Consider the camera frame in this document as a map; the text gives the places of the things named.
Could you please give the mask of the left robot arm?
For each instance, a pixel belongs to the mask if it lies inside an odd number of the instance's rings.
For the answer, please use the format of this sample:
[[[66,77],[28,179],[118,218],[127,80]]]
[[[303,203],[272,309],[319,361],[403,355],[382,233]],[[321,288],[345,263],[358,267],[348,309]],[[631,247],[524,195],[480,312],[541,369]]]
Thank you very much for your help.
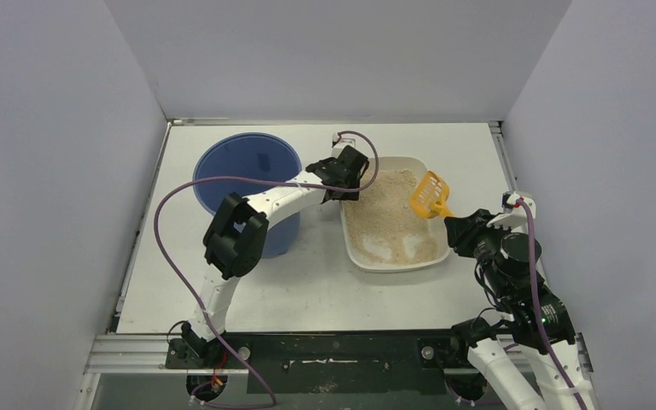
[[[202,240],[210,274],[194,295],[194,316],[181,327],[180,359],[213,366],[224,352],[218,338],[226,328],[227,310],[241,277],[251,272],[264,254],[267,235],[278,223],[304,208],[329,201],[355,201],[369,159],[343,143],[331,157],[317,161],[284,182],[266,182],[267,191],[250,196],[228,194],[221,202]]]

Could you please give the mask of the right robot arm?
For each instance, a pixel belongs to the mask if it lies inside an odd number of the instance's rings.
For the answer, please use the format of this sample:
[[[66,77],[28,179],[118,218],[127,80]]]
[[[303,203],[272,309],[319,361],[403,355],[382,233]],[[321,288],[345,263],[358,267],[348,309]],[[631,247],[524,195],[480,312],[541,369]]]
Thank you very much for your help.
[[[448,246],[476,262],[475,279],[505,316],[454,325],[461,353],[508,409],[593,408],[571,318],[536,270],[541,245],[497,219],[479,209],[443,220]]]

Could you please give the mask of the blue plastic bucket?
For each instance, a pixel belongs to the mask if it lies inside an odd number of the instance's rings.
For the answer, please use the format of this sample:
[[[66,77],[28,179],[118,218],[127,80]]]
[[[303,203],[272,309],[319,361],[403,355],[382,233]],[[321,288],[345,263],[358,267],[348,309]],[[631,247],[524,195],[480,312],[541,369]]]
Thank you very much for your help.
[[[193,178],[236,176],[284,182],[302,170],[299,155],[283,139],[261,132],[246,132],[225,138],[208,149],[197,162]],[[197,184],[193,190],[201,205],[215,214],[228,194],[248,196],[261,193],[267,187],[223,180]],[[270,229],[262,257],[270,259],[286,254],[297,239],[300,224],[300,215],[294,214]]]

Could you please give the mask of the yellow slotted litter scoop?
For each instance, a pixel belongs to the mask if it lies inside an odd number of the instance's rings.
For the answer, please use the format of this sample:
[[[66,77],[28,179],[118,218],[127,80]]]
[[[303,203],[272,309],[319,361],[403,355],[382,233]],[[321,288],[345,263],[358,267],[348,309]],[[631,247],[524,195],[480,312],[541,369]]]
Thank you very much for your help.
[[[410,197],[412,211],[421,219],[453,217],[448,207],[450,189],[447,183],[432,171],[427,171]]]

